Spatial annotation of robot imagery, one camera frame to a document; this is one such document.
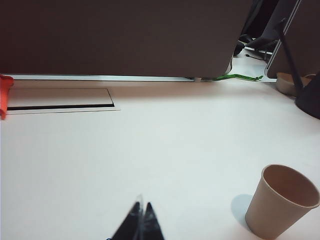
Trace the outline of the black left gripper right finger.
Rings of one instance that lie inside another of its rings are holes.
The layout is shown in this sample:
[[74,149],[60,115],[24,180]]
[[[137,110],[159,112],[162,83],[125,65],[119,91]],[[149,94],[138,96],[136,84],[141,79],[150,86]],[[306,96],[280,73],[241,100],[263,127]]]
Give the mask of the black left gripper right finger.
[[143,239],[144,240],[164,240],[161,226],[158,222],[156,213],[150,202],[146,205],[143,216]]

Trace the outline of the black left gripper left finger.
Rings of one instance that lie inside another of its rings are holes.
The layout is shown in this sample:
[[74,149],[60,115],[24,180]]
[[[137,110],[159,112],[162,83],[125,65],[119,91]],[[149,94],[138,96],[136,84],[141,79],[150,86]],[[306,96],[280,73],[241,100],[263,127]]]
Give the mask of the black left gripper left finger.
[[136,201],[126,217],[115,231],[111,240],[142,240],[143,239],[143,208],[139,201]]

